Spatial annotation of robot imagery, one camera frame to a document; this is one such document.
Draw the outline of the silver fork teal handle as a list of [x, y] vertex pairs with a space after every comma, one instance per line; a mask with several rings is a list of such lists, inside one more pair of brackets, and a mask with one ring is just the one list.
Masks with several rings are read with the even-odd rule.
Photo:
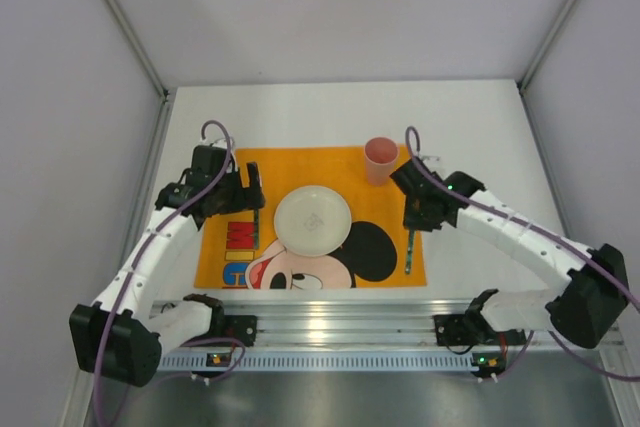
[[260, 209], [253, 210], [253, 250], [260, 247]]

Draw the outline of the cream round plate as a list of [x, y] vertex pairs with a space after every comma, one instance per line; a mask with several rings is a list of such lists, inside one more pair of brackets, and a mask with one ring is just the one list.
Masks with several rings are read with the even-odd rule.
[[347, 239], [351, 209], [335, 190], [321, 185], [289, 192], [274, 214], [274, 230], [284, 248], [303, 257], [328, 255]]

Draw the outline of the pink plastic cup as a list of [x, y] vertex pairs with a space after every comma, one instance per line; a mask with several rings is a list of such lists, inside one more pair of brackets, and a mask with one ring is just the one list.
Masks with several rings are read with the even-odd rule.
[[367, 182], [381, 186], [395, 169], [399, 157], [399, 147], [387, 137], [375, 137], [364, 146], [365, 175]]

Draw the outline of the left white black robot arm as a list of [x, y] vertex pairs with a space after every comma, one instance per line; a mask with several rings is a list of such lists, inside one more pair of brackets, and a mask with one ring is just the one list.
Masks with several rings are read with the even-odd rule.
[[151, 311], [166, 276], [206, 220], [264, 207], [259, 168], [249, 162], [246, 169], [243, 178], [229, 141], [194, 148], [178, 181], [160, 190], [147, 227], [114, 279], [92, 304], [79, 304], [70, 314], [82, 371], [143, 387], [168, 353], [222, 335], [223, 304], [206, 294], [188, 294], [157, 316]]

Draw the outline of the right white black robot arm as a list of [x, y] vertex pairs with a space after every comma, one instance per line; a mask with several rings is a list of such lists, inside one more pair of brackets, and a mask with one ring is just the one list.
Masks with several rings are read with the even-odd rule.
[[553, 331], [593, 349], [629, 304], [623, 254], [605, 243], [589, 247], [547, 231], [502, 203], [485, 185], [456, 171], [440, 178], [416, 157], [391, 179], [405, 196], [403, 223], [433, 232], [448, 224], [508, 255], [545, 285], [542, 290], [487, 289], [461, 323], [477, 343], [512, 330]]

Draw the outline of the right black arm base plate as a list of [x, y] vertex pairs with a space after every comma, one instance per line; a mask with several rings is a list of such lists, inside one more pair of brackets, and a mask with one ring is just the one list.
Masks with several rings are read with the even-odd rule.
[[498, 332], [482, 317], [467, 314], [442, 314], [433, 317], [436, 343], [442, 347], [498, 346], [505, 340], [508, 346], [523, 345], [526, 334], [511, 329]]

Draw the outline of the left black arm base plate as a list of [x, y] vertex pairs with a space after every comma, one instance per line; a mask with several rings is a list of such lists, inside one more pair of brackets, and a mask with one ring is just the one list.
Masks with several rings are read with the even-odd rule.
[[255, 343], [258, 318], [254, 315], [228, 315], [214, 319], [210, 329], [192, 337], [182, 347], [229, 346], [231, 340], [240, 341], [246, 347]]

